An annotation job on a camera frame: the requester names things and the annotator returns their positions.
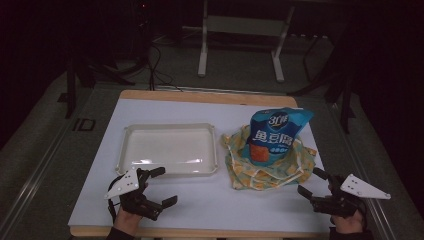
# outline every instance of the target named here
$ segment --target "dark background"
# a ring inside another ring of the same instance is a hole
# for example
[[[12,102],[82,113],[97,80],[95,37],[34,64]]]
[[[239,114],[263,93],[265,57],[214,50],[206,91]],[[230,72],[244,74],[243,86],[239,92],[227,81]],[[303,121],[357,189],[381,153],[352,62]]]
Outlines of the dark background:
[[[201,25],[202,1],[146,2],[152,4],[149,6],[153,9],[155,31],[166,32],[176,40],[181,37],[182,25]],[[210,11],[282,18],[272,5],[281,1],[253,8],[255,11],[251,10],[254,1],[234,2],[238,5],[211,1]],[[65,71],[68,51],[64,36],[86,49],[100,63],[109,65],[113,65],[116,58],[134,57],[137,49],[143,47],[128,44],[137,36],[131,11],[135,2],[122,5],[122,1],[112,0],[37,3],[2,0],[0,4],[0,147],[13,135],[49,84]],[[343,66],[358,66],[354,92],[360,95],[363,109],[422,215],[423,10],[418,2],[386,1],[377,8],[359,11],[361,14],[351,22],[350,26],[354,27],[350,38],[344,39],[329,60],[329,66],[341,71]],[[345,23],[346,15],[338,10],[331,15],[328,11],[317,7],[298,8],[290,31],[327,34],[329,28],[323,23],[331,22],[333,27]],[[114,25],[105,24],[111,19]],[[120,31],[121,37],[113,38],[109,31]],[[349,56],[354,56],[355,62],[349,62],[352,60]]]

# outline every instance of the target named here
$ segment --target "snack bag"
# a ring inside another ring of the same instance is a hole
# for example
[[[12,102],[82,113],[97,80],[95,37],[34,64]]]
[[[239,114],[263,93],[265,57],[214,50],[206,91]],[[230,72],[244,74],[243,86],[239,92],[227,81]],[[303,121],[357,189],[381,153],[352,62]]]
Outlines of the snack bag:
[[[256,166],[269,166],[284,158],[312,116],[308,110],[292,108],[256,112],[250,120],[250,136],[242,157]]]

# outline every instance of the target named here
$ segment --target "white rectangular tray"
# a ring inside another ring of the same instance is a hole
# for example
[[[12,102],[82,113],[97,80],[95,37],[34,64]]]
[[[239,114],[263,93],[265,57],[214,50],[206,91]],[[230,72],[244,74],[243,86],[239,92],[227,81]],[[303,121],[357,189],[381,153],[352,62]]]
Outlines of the white rectangular tray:
[[[166,175],[203,175],[217,169],[214,127],[208,123],[136,124],[126,127],[118,174],[135,166],[165,167]]]

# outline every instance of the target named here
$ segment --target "yellow and green patterned cloth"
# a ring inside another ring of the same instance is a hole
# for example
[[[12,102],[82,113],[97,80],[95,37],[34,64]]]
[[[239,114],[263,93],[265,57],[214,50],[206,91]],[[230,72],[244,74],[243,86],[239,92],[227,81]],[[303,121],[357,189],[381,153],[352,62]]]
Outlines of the yellow and green patterned cloth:
[[[250,163],[248,158],[241,157],[249,134],[250,126],[243,126],[231,136],[222,136],[222,143],[229,150],[225,164],[234,189],[266,190],[286,184],[303,183],[311,176],[317,151],[303,146],[299,137],[296,137],[284,158],[270,166],[261,167]]]

